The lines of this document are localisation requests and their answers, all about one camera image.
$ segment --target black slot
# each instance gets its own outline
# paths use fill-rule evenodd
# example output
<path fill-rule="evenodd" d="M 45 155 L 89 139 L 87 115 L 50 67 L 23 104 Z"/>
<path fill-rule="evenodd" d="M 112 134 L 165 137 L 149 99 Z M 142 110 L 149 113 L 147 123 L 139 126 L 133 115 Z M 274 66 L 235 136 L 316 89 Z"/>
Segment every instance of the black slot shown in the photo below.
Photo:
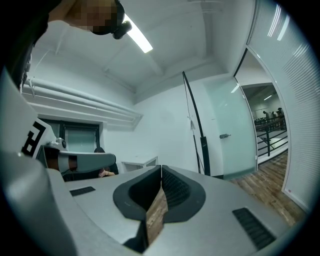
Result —
<path fill-rule="evenodd" d="M 141 221 L 135 237 L 123 245 L 143 253 L 149 246 L 147 235 L 147 210 L 161 187 L 161 166 L 119 185 L 113 192 L 113 201 L 119 211 L 128 219 Z"/>
<path fill-rule="evenodd" d="M 162 166 L 162 188 L 168 204 L 163 223 L 186 222 L 205 204 L 204 188 L 167 165 Z"/>
<path fill-rule="evenodd" d="M 73 197 L 83 195 L 89 192 L 95 191 L 95 189 L 92 186 L 86 186 L 79 189 L 70 190 L 70 193 Z"/>
<path fill-rule="evenodd" d="M 258 250 L 276 240 L 269 230 L 247 208 L 233 210 L 232 213 Z"/>

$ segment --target window blind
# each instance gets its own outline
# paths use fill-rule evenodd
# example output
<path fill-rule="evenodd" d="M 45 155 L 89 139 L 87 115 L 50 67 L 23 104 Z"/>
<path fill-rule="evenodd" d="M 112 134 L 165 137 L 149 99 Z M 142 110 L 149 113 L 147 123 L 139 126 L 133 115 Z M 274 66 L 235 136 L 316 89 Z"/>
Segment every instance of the window blind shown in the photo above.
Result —
<path fill-rule="evenodd" d="M 293 19 L 273 1 L 257 1 L 247 45 L 268 69 L 284 103 L 290 131 L 284 190 L 310 210 L 320 178 L 318 60 Z"/>

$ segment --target table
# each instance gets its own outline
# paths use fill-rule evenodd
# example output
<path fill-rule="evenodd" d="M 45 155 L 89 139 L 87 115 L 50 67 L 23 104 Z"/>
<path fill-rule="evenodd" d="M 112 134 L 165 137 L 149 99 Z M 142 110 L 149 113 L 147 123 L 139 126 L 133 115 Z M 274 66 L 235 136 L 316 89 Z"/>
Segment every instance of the table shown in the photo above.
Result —
<path fill-rule="evenodd" d="M 122 173 L 131 172 L 141 168 L 156 166 L 158 164 L 158 156 L 154 155 L 135 155 L 121 161 Z"/>

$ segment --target glass door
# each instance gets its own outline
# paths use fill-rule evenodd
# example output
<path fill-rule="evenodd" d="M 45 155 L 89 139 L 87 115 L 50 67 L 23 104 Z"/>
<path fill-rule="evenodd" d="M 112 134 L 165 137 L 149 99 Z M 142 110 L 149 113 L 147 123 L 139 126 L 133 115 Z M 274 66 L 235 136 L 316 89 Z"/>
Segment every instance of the glass door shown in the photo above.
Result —
<path fill-rule="evenodd" d="M 221 137 L 224 178 L 231 179 L 256 171 L 257 137 L 240 85 L 234 77 L 228 77 L 205 81 L 204 86 Z"/>

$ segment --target black logo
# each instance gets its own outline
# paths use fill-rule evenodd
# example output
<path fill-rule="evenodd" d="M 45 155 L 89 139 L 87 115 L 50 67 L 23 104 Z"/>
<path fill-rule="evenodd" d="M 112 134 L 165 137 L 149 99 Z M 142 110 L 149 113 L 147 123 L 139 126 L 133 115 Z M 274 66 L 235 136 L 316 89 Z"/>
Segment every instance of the black logo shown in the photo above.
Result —
<path fill-rule="evenodd" d="M 42 126 L 40 123 L 38 122 L 34 122 L 33 127 L 36 128 L 37 130 L 39 130 L 38 135 L 36 136 L 35 140 L 32 139 L 32 137 L 34 136 L 34 133 L 32 131 L 29 131 L 28 133 L 28 139 L 26 140 L 23 148 L 21 149 L 21 152 L 24 153 L 27 156 L 33 156 L 35 153 L 35 150 L 37 148 L 37 145 L 41 139 L 42 134 L 44 134 L 46 127 Z"/>

